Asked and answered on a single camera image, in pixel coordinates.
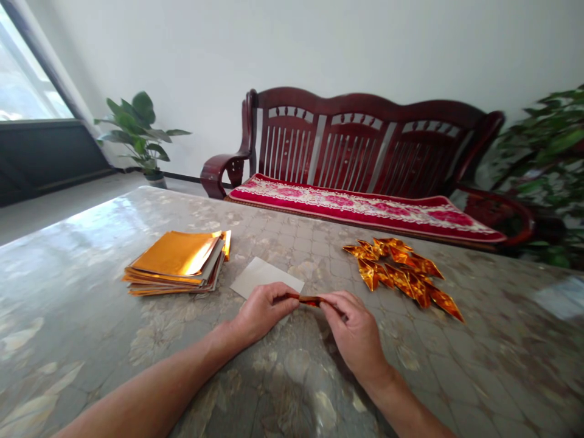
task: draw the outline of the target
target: wooden armrest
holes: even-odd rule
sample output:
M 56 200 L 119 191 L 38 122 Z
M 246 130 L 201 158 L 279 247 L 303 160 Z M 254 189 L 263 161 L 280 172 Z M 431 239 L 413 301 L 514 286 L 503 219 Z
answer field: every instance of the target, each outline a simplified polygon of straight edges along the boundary
M 521 218 L 522 228 L 517 233 L 517 235 L 509 237 L 506 241 L 502 242 L 501 246 L 517 246 L 530 240 L 534 235 L 535 230 L 535 217 L 532 211 L 525 205 L 521 204 L 519 201 L 511 199 L 507 196 L 500 195 L 499 193 L 487 192 L 477 188 L 474 184 L 469 183 L 458 183 L 456 188 L 470 193 L 472 195 L 480 196 L 486 200 L 491 200 L 499 204 L 503 204 L 511 210 L 514 211 Z
M 223 188 L 223 172 L 227 175 L 233 187 L 240 186 L 243 179 L 243 161 L 250 159 L 247 153 L 221 154 L 209 158 L 201 172 L 201 184 L 209 195 L 209 198 L 223 199 L 227 194 Z

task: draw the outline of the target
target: stack of gold foil paper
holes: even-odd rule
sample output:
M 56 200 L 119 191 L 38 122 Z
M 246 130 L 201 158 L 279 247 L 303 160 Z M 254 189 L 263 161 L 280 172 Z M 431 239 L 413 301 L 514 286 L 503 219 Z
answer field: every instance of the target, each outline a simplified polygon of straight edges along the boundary
M 414 253 L 410 246 L 396 238 L 375 238 L 373 241 L 370 244 L 357 240 L 359 245 L 342 247 L 357 258 L 361 277 L 371 292 L 377 289 L 379 283 L 390 289 L 397 287 L 420 307 L 428 308 L 433 301 L 449 315 L 464 322 L 454 300 L 432 282 L 431 277 L 444 280 L 434 262 Z M 383 257 L 390 256 L 393 264 L 380 262 Z
M 231 231 L 170 231 L 124 269 L 122 281 L 135 296 L 212 292 L 230 246 Z

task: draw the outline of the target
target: patterned tablecloth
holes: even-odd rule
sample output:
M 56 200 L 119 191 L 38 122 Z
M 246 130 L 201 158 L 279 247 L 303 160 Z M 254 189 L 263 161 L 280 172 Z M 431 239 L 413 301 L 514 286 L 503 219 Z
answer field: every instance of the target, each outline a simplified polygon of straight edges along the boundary
M 232 229 L 218 290 L 136 298 L 124 266 L 165 231 Z M 387 359 L 465 437 L 561 437 L 584 417 L 584 293 L 567 270 L 412 238 L 467 325 L 398 291 L 367 290 L 350 226 L 141 187 L 0 248 L 0 437 L 48 436 L 149 365 L 232 319 L 229 289 L 260 257 L 346 289 L 377 318 Z M 302 307 L 216 375 L 174 436 L 394 433 L 346 369 L 319 309 Z

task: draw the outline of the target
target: floral cushion pattern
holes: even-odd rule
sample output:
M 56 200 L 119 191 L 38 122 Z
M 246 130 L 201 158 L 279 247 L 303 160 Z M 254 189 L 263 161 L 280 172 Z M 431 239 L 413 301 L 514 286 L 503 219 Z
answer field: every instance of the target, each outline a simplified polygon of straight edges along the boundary
M 371 193 L 323 189 L 279 181 L 256 173 L 229 197 L 258 206 L 275 207 L 387 231 L 496 243 L 507 237 L 471 218 L 444 196 L 417 200 Z

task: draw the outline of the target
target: houseplant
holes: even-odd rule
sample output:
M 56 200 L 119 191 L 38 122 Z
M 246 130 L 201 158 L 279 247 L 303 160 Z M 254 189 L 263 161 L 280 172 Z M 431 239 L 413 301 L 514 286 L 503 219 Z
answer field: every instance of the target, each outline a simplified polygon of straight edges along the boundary
M 132 103 L 122 99 L 118 105 L 111 99 L 106 100 L 112 114 L 104 119 L 95 119 L 94 123 L 109 123 L 118 129 L 111 130 L 97 139 L 99 145 L 104 141 L 121 143 L 130 151 L 129 157 L 142 169 L 144 176 L 151 186 L 166 189 L 164 175 L 158 167 L 158 160 L 170 161 L 170 158 L 161 142 L 172 143 L 171 137 L 189 135 L 188 131 L 163 131 L 152 127 L 156 121 L 154 104 L 145 91 L 134 96 Z
M 583 269 L 584 85 L 539 100 L 500 136 L 502 177 L 494 190 L 554 211 L 568 232 L 559 243 L 531 242 L 522 251 L 551 265 Z

